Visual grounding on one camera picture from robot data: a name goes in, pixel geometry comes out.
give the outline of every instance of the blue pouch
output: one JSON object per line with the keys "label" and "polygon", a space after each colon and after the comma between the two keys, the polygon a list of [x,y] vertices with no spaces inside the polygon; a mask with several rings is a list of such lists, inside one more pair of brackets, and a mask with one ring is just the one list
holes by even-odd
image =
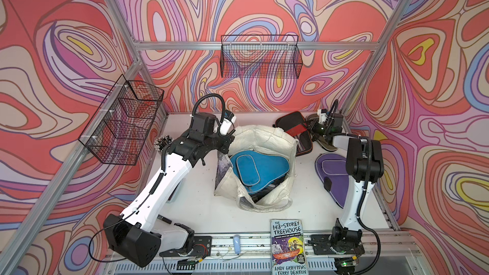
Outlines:
{"label": "blue pouch", "polygon": [[290,169],[289,161],[285,157],[261,154],[252,150],[236,153],[230,160],[234,174],[250,195],[283,177]]}

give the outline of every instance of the red wire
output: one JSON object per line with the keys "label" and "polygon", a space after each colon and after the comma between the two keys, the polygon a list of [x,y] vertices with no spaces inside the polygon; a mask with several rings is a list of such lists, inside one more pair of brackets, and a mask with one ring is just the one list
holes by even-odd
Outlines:
{"label": "red wire", "polygon": [[207,253],[208,253],[208,252],[207,252],[207,247],[206,247],[204,244],[196,244],[196,245],[200,245],[201,247],[203,247],[203,248],[204,248],[204,250],[205,250],[205,254],[204,254],[204,256],[207,256]]}

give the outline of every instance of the red tag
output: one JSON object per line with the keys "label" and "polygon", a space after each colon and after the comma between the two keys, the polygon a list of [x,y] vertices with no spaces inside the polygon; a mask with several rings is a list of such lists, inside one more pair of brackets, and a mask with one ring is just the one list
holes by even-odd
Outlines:
{"label": "red tag", "polygon": [[307,129],[304,127],[304,125],[296,125],[295,127],[285,131],[287,134],[290,136],[294,137],[299,134],[302,134],[303,132],[307,131]]}

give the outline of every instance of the purple padded case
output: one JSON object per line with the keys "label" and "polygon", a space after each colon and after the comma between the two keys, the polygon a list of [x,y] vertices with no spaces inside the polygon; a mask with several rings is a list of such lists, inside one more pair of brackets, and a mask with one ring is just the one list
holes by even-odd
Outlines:
{"label": "purple padded case", "polygon": [[[345,164],[346,158],[336,153],[321,154],[315,163],[316,173],[323,182],[324,188],[328,190],[327,185],[330,185],[328,192],[341,208],[345,206],[348,192],[348,174]],[[325,183],[326,178],[329,178],[331,183],[329,181]]]}

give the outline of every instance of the black cable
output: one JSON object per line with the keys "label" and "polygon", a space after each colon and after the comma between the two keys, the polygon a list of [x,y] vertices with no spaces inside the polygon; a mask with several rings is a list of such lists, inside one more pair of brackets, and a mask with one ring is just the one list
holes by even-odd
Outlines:
{"label": "black cable", "polygon": [[168,267],[166,266],[165,257],[161,256],[161,259],[163,260],[163,265],[165,266],[165,269],[168,272],[168,274],[173,275],[172,272],[170,272],[170,270],[168,270]]}
{"label": "black cable", "polygon": [[[197,100],[197,102],[195,102],[194,104],[194,108],[192,110],[192,116],[195,116],[195,113],[197,113],[197,109],[199,108],[199,105],[202,103],[202,101],[204,101],[205,99],[207,98],[210,98],[210,97],[217,97],[219,98],[219,100],[221,100],[221,104],[223,105],[223,108],[222,108],[222,111],[221,111],[221,123],[223,123],[224,121],[224,110],[226,110],[226,103],[224,102],[224,98],[222,95],[219,95],[219,94],[207,94],[207,95],[204,95],[202,97],[200,97],[199,100]],[[194,120],[191,120],[190,121],[190,127],[192,128],[192,124],[193,124]]]}
{"label": "black cable", "polygon": [[370,140],[370,138],[368,138],[368,137],[364,137],[364,138],[366,138],[366,140],[367,140],[367,147],[368,147],[368,154],[367,154],[367,172],[365,174],[365,182],[363,184],[362,196],[360,197],[360,202],[358,202],[358,206],[357,206],[357,221],[360,224],[360,226],[362,226],[363,229],[368,230],[369,232],[371,232],[371,233],[374,234],[375,239],[377,241],[377,253],[375,254],[375,258],[370,263],[369,266],[367,266],[366,268],[364,268],[361,271],[354,272],[351,275],[361,275],[361,274],[364,274],[364,273],[370,271],[376,265],[377,261],[379,260],[379,258],[381,256],[381,239],[378,237],[378,234],[377,234],[377,232],[375,230],[371,229],[370,227],[367,227],[362,222],[362,220],[360,219],[360,212],[361,212],[361,209],[362,209],[363,201],[365,200],[365,196],[367,195],[367,186],[368,186],[368,183],[369,183],[369,180],[370,180],[370,167],[372,165],[372,149],[373,149],[373,147],[372,147],[372,141]]}
{"label": "black cable", "polygon": [[338,109],[338,99],[334,100],[333,104],[331,105],[330,112],[328,113],[329,117],[332,117],[336,113],[336,110]]}
{"label": "black cable", "polygon": [[92,255],[92,253],[91,253],[91,251],[90,251],[91,244],[92,244],[93,239],[95,238],[95,236],[96,236],[96,235],[100,234],[102,231],[104,231],[104,230],[106,230],[106,229],[108,229],[108,228],[110,228],[110,227],[112,227],[112,226],[116,226],[117,224],[121,223],[122,221],[127,220],[127,218],[129,218],[130,216],[132,216],[133,214],[135,214],[135,213],[136,213],[136,211],[137,211],[137,210],[138,210],[138,209],[139,209],[139,208],[140,208],[140,207],[141,207],[141,206],[144,204],[144,202],[146,202],[146,200],[147,200],[149,197],[150,197],[150,194],[148,194],[148,196],[147,196],[147,197],[146,197],[146,198],[143,200],[143,202],[142,202],[141,204],[139,204],[138,208],[136,208],[136,210],[135,210],[135,211],[133,211],[133,212],[132,212],[130,215],[128,215],[127,217],[125,217],[125,218],[121,219],[119,222],[116,222],[116,223],[114,223],[114,224],[112,224],[112,225],[110,225],[110,226],[107,226],[107,227],[102,228],[101,230],[99,230],[98,232],[96,232],[96,233],[95,233],[95,234],[92,236],[92,238],[90,238],[90,242],[89,242],[89,249],[88,249],[90,258],[92,258],[93,260],[95,260],[95,261],[97,261],[97,262],[105,262],[105,263],[109,263],[109,262],[117,262],[117,261],[122,261],[122,260],[125,260],[125,259],[126,259],[126,258],[122,258],[122,259],[118,259],[118,260],[99,260],[99,259],[95,258],[95,257]]}
{"label": "black cable", "polygon": [[168,148],[170,147],[170,145],[171,144],[167,144],[161,150],[161,172],[159,173],[158,177],[156,178],[156,181],[153,184],[153,187],[151,187],[150,194],[153,194],[156,191],[156,188],[158,188],[159,183],[161,183],[163,176],[165,176],[165,174],[166,174],[166,153],[168,152]]}

